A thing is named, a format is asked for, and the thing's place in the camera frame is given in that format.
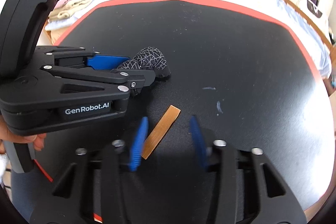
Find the person's left hand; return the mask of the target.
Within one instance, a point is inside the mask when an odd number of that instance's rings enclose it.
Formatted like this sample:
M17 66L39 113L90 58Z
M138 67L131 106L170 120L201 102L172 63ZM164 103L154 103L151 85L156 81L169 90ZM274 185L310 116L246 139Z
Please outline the person's left hand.
M38 135L31 135L31 136L19 136L13 134L9 128L3 116L1 116L1 129L0 129L0 139L1 139L1 148L0 154L5 154L6 149L4 145L4 141L9 141L13 143L20 143L20 144L29 144L33 143L33 147L37 151L41 151L45 147L45 138L47 136L46 133L38 134Z

